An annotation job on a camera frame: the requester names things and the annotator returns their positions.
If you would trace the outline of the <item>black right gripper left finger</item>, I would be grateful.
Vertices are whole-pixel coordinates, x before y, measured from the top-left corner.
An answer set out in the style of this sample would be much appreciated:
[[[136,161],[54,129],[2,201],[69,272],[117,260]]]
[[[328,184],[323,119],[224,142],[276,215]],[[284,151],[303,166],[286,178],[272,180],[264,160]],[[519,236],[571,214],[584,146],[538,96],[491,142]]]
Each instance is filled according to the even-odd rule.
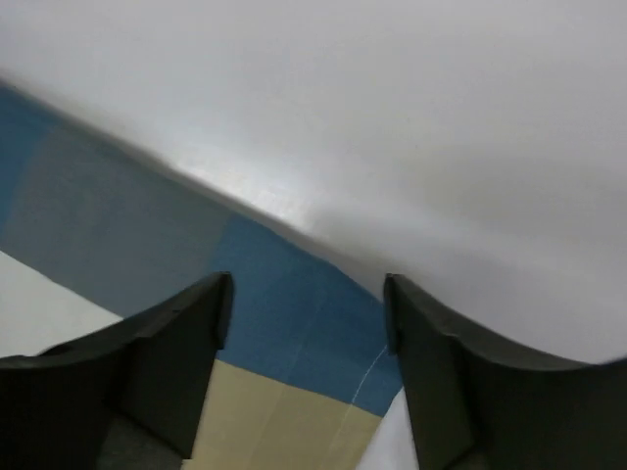
[[[227,272],[36,355],[1,360],[5,469],[178,469],[234,297]]]

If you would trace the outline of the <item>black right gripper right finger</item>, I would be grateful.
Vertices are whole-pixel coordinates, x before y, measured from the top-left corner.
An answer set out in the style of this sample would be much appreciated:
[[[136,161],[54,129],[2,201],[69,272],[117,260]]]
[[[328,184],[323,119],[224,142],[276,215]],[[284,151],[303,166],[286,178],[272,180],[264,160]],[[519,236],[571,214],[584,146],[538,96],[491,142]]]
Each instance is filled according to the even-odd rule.
[[[388,346],[422,469],[622,469],[626,362],[589,364],[511,341],[390,274]]]

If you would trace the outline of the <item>blue beige checked placemat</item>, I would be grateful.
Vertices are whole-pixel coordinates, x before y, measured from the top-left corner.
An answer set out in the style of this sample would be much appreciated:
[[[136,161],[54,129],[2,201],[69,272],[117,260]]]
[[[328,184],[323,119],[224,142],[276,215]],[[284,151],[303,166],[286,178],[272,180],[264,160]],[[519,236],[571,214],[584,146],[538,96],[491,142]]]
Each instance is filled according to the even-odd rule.
[[[235,299],[188,469],[363,469],[401,388],[383,306],[328,262],[1,90],[1,353],[36,354],[214,271]]]

